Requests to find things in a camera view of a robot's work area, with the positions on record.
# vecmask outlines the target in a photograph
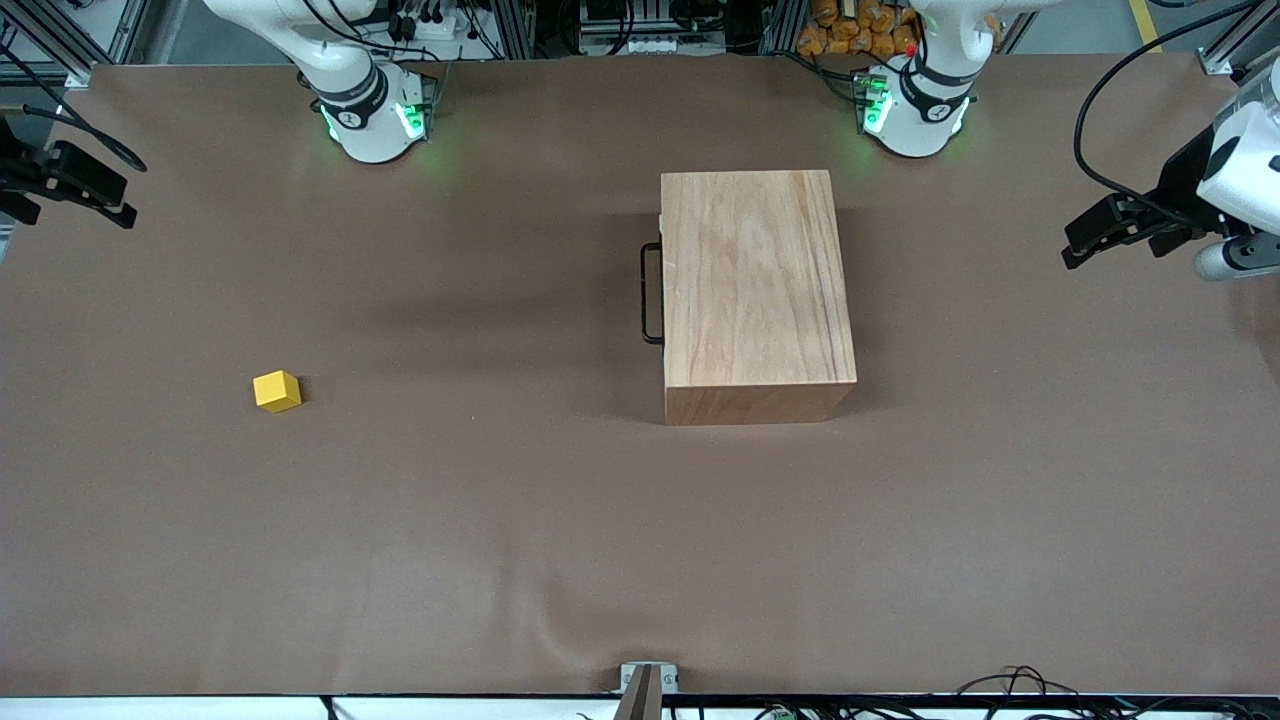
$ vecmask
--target wooden crate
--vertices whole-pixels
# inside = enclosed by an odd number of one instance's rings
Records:
[[[858,375],[827,170],[662,176],[672,425],[826,420]]]

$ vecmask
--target green led light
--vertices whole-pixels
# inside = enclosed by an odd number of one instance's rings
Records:
[[[397,102],[396,114],[399,115],[401,124],[404,126],[404,132],[410,137],[422,136],[422,110],[413,105],[404,106]]]
[[[888,117],[890,109],[893,106],[893,94],[888,90],[882,90],[879,99],[867,108],[867,115],[863,118],[863,129],[870,133],[877,133],[884,128],[884,118]]]
[[[951,135],[960,132],[960,128],[964,126],[964,111],[968,109],[969,109],[969,99],[965,97],[964,102],[961,102],[960,106],[956,109],[956,122],[954,126],[951,126]]]
[[[324,118],[324,124],[329,126],[329,137],[338,142],[338,128],[333,127],[333,118],[329,117],[329,110],[324,105],[320,106],[320,115]]]

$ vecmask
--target power strip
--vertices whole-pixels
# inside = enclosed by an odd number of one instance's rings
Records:
[[[458,28],[458,18],[453,13],[444,15],[444,22],[419,20],[413,29],[413,40],[453,40],[453,33]]]
[[[627,54],[630,55],[675,55],[677,50],[680,50],[680,41],[675,36],[640,37],[627,41]]]

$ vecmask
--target black band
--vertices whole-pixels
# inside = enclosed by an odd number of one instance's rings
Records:
[[[387,101],[387,74],[383,73],[376,65],[370,74],[372,78],[371,83],[369,78],[361,82],[361,87],[369,91],[369,86],[372,86],[372,92],[369,92],[364,100],[356,102],[355,105],[333,105],[332,102],[325,102],[324,108],[329,113],[329,117],[338,122],[342,127],[347,129],[361,129],[369,124],[369,118],[383,106]],[[349,91],[346,94],[324,94],[317,92],[321,99],[330,100],[334,95],[352,95],[356,91]]]
[[[919,73],[920,77],[923,77],[924,79],[927,79],[929,82],[936,82],[938,85],[945,85],[947,87],[964,87],[964,86],[969,85],[970,82],[978,79],[978,74],[982,70],[978,70],[977,73],[968,74],[968,76],[964,76],[964,77],[956,77],[956,76],[948,76],[948,74],[940,73],[938,70],[934,70],[933,68],[925,65],[924,63],[916,63],[915,72]]]
[[[927,123],[942,123],[951,117],[968,96],[961,94],[948,100],[936,97],[920,90],[911,79],[915,73],[902,73],[902,97],[920,113],[920,119]]]
[[[378,82],[379,78],[381,78],[383,82],[385,83],[387,78],[383,77],[383,72],[378,69],[378,65],[370,65],[369,74],[366,74],[365,79],[360,81],[360,83],[356,87],[352,87],[351,90],[343,90],[339,92],[325,92],[323,90],[316,90],[316,95],[319,95],[320,99],[326,102],[343,105],[346,102],[351,102],[352,100],[358,100],[360,97],[362,97],[366,92],[372,90],[374,85]]]

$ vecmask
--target brown tablecloth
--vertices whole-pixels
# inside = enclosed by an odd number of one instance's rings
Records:
[[[288,68],[97,70],[151,172],[0,265],[0,692],[1276,692],[1280,284],[1062,269],[1111,61],[993,60],[927,160],[783,59],[467,64],[384,167]],[[1231,91],[1143,59],[1087,152],[1148,187]],[[666,428],[658,177],[782,168],[832,173],[859,388]]]

